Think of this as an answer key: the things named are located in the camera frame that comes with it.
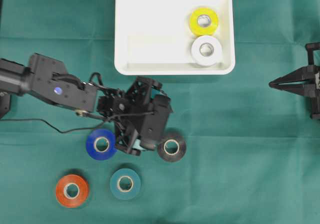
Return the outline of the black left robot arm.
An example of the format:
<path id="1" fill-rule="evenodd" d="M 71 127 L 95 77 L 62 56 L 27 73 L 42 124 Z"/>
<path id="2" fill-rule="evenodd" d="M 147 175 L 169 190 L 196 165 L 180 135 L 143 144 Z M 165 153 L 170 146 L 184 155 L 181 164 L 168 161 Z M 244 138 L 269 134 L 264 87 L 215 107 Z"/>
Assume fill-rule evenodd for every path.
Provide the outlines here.
<path id="1" fill-rule="evenodd" d="M 126 91 L 103 84 L 100 73 L 88 81 L 68 73 L 63 62 L 33 54 L 27 66 L 0 61 L 1 121 L 10 111 L 12 95 L 31 95 L 47 104 L 99 120 L 90 128 L 88 154 L 106 160 L 118 150 L 139 156 L 155 150 L 171 113 L 171 100 L 154 79 L 138 76 Z"/>

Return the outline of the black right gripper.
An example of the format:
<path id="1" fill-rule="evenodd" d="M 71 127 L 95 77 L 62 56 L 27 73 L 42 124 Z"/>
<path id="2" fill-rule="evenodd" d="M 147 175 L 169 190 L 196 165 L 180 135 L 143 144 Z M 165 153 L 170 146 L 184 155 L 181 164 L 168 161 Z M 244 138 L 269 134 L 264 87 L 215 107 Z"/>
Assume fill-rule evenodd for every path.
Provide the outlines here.
<path id="1" fill-rule="evenodd" d="M 269 82 L 269 86 L 271 88 L 309 97 L 311 103 L 310 117 L 314 120 L 320 119 L 320 67 L 317 66 L 314 61 L 314 51 L 318 51 L 320 49 L 319 44 L 319 42 L 305 44 L 308 57 L 308 67 L 301 67 L 283 77 L 279 77 Z M 285 84 L 305 81 L 308 79 L 310 84 Z"/>

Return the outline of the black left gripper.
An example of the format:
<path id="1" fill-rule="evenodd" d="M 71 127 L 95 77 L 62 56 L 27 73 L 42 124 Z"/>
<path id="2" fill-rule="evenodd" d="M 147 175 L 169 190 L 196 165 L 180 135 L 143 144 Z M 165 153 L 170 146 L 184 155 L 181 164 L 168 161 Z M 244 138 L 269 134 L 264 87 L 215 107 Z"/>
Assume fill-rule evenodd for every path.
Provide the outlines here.
<path id="1" fill-rule="evenodd" d="M 162 83 L 138 76 L 127 91 L 106 87 L 102 81 L 97 88 L 104 93 L 98 99 L 97 112 L 114 123 L 116 150 L 140 156 L 147 150 L 140 146 L 142 120 L 153 114 L 149 105 L 155 95 L 163 94 Z"/>

